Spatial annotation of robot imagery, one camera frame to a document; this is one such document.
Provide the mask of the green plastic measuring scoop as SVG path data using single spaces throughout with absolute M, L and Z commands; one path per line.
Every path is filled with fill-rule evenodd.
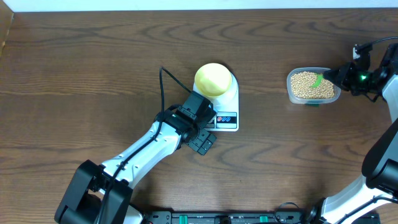
M 323 75 L 321 73 L 317 73 L 317 79 L 310 87 L 318 88 L 319 85 L 322 83 L 322 80 L 323 80 Z

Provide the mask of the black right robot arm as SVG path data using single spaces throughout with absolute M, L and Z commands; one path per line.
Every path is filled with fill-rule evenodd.
M 387 103 L 392 124 L 366 154 L 361 175 L 337 194 L 321 199 L 302 223 L 353 223 L 387 203 L 397 203 L 397 44 L 389 44 L 375 71 L 369 71 L 374 42 L 355 45 L 353 61 L 323 77 L 353 96 L 379 97 Z

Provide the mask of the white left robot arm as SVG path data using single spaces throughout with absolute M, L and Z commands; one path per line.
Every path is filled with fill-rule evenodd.
M 138 141 L 114 158 L 97 165 L 87 160 L 75 171 L 58 206 L 57 223 L 141 223 L 141 212 L 131 204 L 137 183 L 163 158 L 182 144 L 205 155 L 216 136 L 205 129 L 191 140 L 169 124 L 154 122 Z

